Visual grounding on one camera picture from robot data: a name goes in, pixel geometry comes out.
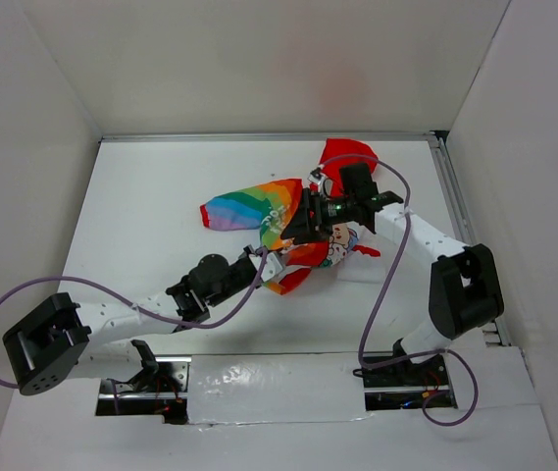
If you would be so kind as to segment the rainbow white red kids jacket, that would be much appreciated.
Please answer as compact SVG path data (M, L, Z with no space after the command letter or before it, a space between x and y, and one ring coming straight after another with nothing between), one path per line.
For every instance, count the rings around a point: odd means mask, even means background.
M356 223L332 226L322 242L296 245L280 234L295 215L304 183L300 178L275 180L217 195L199 208L202 224L212 231L257 230L261 243L281 255L286 271L265 283L279 295L297 289L319 269L339 268L339 278L379 283L381 251L374 236Z

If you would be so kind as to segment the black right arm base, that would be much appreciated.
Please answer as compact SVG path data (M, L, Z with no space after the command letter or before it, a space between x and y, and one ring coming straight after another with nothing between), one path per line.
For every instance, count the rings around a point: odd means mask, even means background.
M441 354L419 358L418 363L402 360L379 369L353 370L364 388L367 411L456 408L449 375Z

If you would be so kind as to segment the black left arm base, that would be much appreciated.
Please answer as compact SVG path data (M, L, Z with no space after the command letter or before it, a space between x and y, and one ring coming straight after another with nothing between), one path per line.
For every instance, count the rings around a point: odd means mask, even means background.
M138 366L122 380L103 379L95 415L160 416L166 424L188 422L190 356L155 354L145 340L132 340L127 353L138 355Z

